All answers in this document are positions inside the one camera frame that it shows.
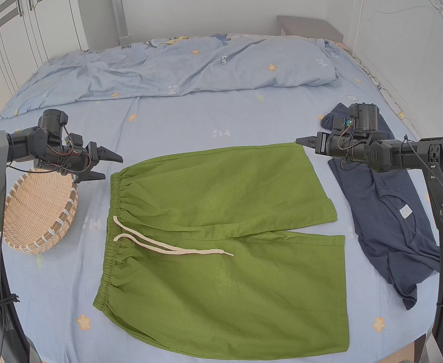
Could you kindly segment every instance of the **wicker basket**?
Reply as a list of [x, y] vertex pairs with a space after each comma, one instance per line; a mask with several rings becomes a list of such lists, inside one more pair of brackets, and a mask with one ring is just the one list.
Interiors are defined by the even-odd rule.
[[77, 203], [77, 185], [71, 175], [25, 173], [7, 195], [5, 242], [12, 249], [29, 254], [48, 250], [67, 233]]

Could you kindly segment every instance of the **white wardrobe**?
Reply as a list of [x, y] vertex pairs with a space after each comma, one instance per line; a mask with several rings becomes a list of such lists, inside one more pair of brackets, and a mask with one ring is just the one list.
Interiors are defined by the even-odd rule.
[[0, 110], [49, 58], [116, 45], [111, 0], [0, 0]]

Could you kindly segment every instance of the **robotic arm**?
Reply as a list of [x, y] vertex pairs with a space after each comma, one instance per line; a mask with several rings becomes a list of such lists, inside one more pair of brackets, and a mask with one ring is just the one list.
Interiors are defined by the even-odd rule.
[[377, 172], [416, 168], [423, 171], [431, 210], [440, 233], [440, 285], [433, 327], [427, 333], [422, 363], [443, 363], [443, 137], [418, 142], [386, 140], [378, 130], [379, 109], [373, 104], [352, 104], [350, 118], [335, 117], [331, 133], [298, 138], [315, 153], [347, 163], [368, 164]]
[[[13, 134], [0, 131], [0, 232], [6, 197], [6, 167], [13, 161], [34, 161], [36, 168], [63, 175], [74, 174], [75, 183], [85, 180], [105, 179], [105, 175], [93, 172], [100, 160], [122, 163], [118, 154], [97, 143], [90, 142], [83, 147], [80, 135], [70, 134], [66, 129], [68, 116], [62, 111], [48, 109], [38, 120], [38, 126]], [[62, 144], [62, 131], [67, 133], [66, 145]], [[0, 354], [7, 363], [41, 363], [38, 353], [19, 323], [14, 307], [18, 296], [9, 289], [7, 275], [1, 254], [0, 235]]]

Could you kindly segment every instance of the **white headboard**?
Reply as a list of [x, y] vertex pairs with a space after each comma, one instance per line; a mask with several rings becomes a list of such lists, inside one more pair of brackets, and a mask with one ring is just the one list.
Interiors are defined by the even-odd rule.
[[443, 0], [354, 0], [344, 43], [419, 137], [443, 136]]

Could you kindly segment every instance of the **navy blue shirt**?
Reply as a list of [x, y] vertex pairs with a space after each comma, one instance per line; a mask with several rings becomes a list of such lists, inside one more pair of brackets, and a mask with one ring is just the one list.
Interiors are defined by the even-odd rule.
[[[322, 127], [332, 130], [335, 116], [349, 118], [349, 109], [338, 104], [321, 120]], [[394, 138], [381, 115], [378, 129]], [[405, 169], [378, 173], [365, 164], [343, 162], [341, 168], [340, 163], [332, 159], [329, 166], [351, 205], [359, 244], [411, 309], [417, 302], [417, 284], [440, 270], [440, 253], [410, 175]], [[412, 212], [405, 218], [400, 209], [406, 205]]]

